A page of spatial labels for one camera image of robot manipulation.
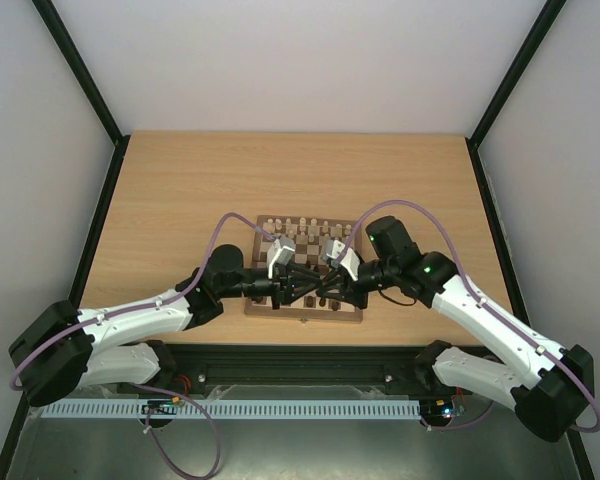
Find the wooden chess board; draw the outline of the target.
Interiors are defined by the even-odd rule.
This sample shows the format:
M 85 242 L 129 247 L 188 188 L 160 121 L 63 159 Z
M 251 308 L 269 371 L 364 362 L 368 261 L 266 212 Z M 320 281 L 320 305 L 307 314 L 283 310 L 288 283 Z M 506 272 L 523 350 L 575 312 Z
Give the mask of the wooden chess board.
M 284 235 L 294 241 L 296 249 L 292 260 L 322 275 L 329 268 L 321 258 L 321 250 L 329 240 L 346 242 L 354 222 L 352 220 L 321 217 L 260 215 L 257 223 L 267 232 Z M 266 298 L 247 299 L 244 304 L 247 316 L 307 321 L 346 322 L 357 324 L 363 320 L 363 311 L 339 300 L 321 298 L 314 291 L 289 305 L 272 308 Z

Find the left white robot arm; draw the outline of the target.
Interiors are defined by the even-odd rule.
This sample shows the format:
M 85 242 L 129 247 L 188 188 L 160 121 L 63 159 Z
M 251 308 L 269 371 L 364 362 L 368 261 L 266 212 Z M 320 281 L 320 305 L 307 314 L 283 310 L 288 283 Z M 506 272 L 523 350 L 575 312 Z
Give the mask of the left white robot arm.
M 62 300 L 48 306 L 10 345 L 11 388 L 33 407 L 98 384 L 169 382 L 174 366 L 149 337 L 205 325 L 224 312 L 225 298 L 264 298 L 273 307 L 315 290 L 318 270 L 271 248 L 263 268 L 247 268 L 242 251 L 224 244 L 186 280 L 154 297 L 119 306 L 83 309 Z

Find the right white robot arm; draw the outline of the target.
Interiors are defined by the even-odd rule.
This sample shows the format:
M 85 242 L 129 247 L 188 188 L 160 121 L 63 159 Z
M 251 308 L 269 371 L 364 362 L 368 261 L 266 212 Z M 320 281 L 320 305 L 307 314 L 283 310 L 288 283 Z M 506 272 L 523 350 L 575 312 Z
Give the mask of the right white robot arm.
M 534 435 L 558 441 L 575 427 L 594 396 L 594 360 L 580 345 L 565 348 L 485 295 L 441 252 L 423 253 L 393 216 L 366 233 L 376 253 L 362 261 L 345 243 L 329 240 L 321 255 L 342 279 L 343 302 L 363 309 L 371 292 L 392 287 L 460 325 L 494 355 L 486 360 L 435 341 L 421 352 L 416 379 L 425 390 L 459 387 L 512 410 Z

